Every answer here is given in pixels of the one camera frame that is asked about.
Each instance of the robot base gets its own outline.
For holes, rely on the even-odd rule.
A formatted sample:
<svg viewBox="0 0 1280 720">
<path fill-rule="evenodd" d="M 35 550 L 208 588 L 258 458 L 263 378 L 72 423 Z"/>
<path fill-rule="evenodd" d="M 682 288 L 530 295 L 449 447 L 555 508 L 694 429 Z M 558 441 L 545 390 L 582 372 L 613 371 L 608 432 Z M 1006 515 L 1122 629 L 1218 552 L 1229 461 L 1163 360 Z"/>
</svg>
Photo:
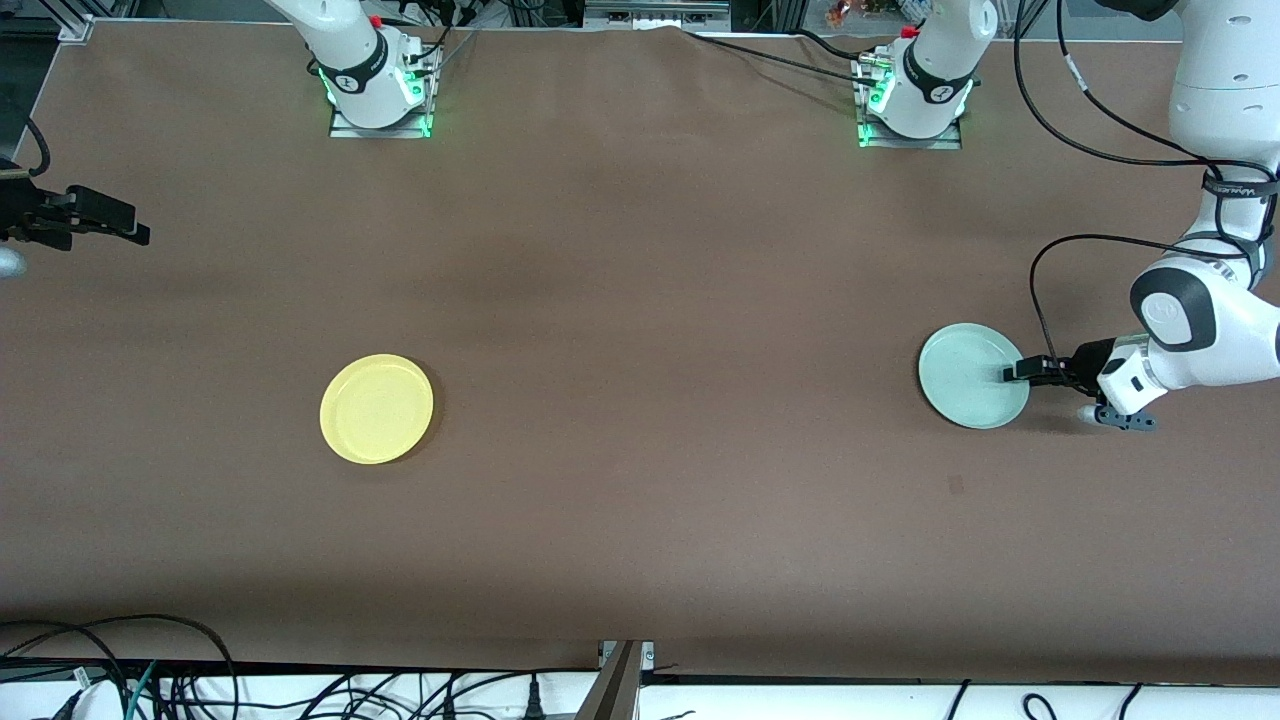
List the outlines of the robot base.
<svg viewBox="0 0 1280 720">
<path fill-rule="evenodd" d="M 877 53 L 874 54 L 864 53 L 858 60 L 849 61 L 854 77 L 869 77 L 881 83 L 877 87 L 854 85 L 854 109 L 856 110 L 858 118 L 858 146 L 909 147 L 913 150 L 960 150 L 959 119 L 951 120 L 951 124 L 947 126 L 947 129 L 945 129 L 942 135 L 920 140 L 893 132 L 884 124 L 884 120 L 870 111 L 869 105 L 879 100 L 877 94 L 883 92 L 884 87 L 888 85 L 886 82 L 886 73 L 888 69 L 884 67 L 887 58 L 879 53 L 881 50 L 887 53 L 888 49 L 877 47 L 876 50 Z"/>
<path fill-rule="evenodd" d="M 412 37 L 412 42 L 416 42 L 417 46 L 413 47 L 411 45 L 411 51 L 421 51 L 421 40 Z M 420 95 L 425 100 L 421 105 L 411 109 L 399 122 L 384 128 L 362 128 L 353 124 L 338 110 L 338 106 L 333 101 L 333 95 L 330 95 L 329 104 L 333 105 L 333 117 L 329 119 L 329 137 L 387 137 L 399 140 L 431 137 L 431 126 L 435 122 L 435 95 L 440 88 L 440 60 L 443 55 L 444 50 L 436 47 L 417 63 L 406 67 L 410 76 L 406 78 L 404 85 L 410 92 Z"/>
</svg>

